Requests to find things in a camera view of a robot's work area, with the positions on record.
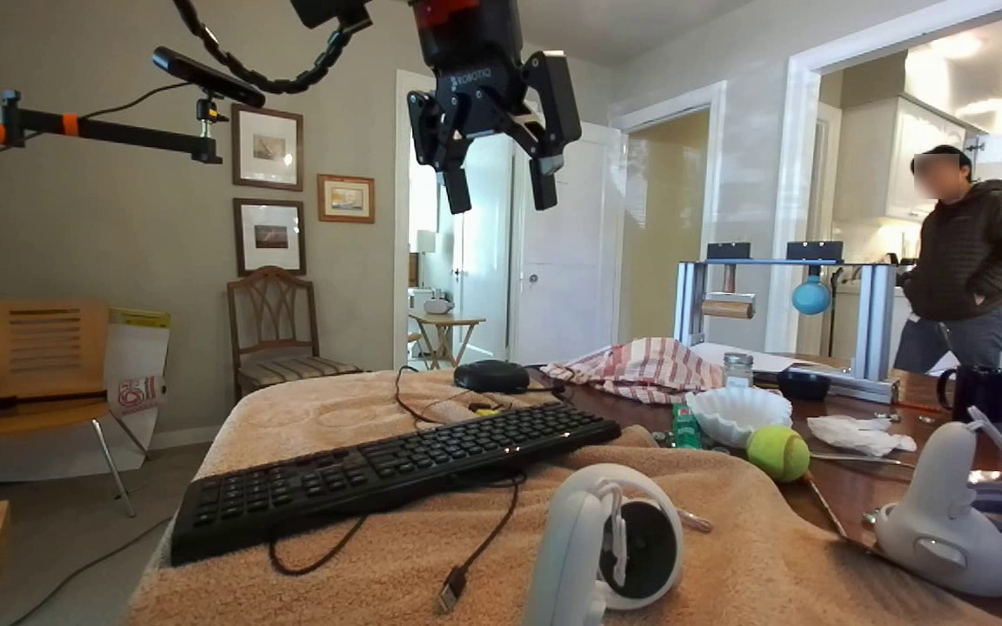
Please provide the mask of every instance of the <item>baseboard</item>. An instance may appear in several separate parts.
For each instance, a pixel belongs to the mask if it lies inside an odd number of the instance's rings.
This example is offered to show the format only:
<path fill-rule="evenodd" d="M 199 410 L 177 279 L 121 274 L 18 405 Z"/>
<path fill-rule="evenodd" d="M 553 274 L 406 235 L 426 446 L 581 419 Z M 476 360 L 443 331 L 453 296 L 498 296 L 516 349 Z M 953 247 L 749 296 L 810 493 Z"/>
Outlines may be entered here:
<path fill-rule="evenodd" d="M 182 433 L 154 433 L 148 448 L 211 446 L 214 434 L 219 434 L 219 425 L 211 425 L 211 427 L 182 427 Z"/>

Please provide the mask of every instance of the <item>pink fabric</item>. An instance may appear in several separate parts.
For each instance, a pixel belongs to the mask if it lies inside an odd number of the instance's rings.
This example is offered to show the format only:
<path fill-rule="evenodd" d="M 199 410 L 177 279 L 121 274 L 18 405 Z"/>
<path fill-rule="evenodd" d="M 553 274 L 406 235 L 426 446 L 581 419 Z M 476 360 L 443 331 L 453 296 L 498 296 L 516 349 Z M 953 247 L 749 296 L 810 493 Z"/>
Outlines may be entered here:
<path fill-rule="evenodd" d="M 635 337 L 609 344 L 574 361 L 549 361 L 549 378 L 595 386 L 635 405 L 671 405 L 683 393 L 725 386 L 725 364 L 709 364 L 676 337 Z"/>

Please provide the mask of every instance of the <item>person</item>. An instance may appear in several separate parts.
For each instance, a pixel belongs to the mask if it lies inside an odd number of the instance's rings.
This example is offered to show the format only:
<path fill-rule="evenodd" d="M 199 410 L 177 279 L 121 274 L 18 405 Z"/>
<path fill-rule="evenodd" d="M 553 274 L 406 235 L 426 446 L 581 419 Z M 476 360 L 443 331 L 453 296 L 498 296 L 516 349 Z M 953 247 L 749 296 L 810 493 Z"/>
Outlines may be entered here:
<path fill-rule="evenodd" d="M 974 374 L 1002 360 L 1002 181 L 979 181 L 961 152 L 961 200 L 921 221 L 914 271 L 901 274 L 908 320 L 897 368 L 929 374 L 945 351 Z"/>

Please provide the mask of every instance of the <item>floor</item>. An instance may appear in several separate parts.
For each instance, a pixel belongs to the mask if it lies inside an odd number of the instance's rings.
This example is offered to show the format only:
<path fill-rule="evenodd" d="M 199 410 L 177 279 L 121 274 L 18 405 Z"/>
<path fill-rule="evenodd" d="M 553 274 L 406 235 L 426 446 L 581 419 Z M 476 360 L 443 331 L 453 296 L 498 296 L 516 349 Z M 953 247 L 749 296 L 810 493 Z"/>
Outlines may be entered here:
<path fill-rule="evenodd" d="M 111 478 L 0 488 L 10 500 L 0 626 L 118 626 L 200 453 L 154 453 L 126 472 L 128 511 Z"/>

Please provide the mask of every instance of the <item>dark jacket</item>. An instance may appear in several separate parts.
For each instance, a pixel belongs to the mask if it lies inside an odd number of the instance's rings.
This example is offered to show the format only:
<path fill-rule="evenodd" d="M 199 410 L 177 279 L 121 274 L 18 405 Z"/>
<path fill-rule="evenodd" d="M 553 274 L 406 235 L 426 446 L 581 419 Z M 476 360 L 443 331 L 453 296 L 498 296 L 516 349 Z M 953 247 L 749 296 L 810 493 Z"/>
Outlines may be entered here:
<path fill-rule="evenodd" d="M 974 186 L 921 221 L 921 252 L 901 281 L 921 320 L 966 320 L 1002 306 L 1002 181 Z"/>

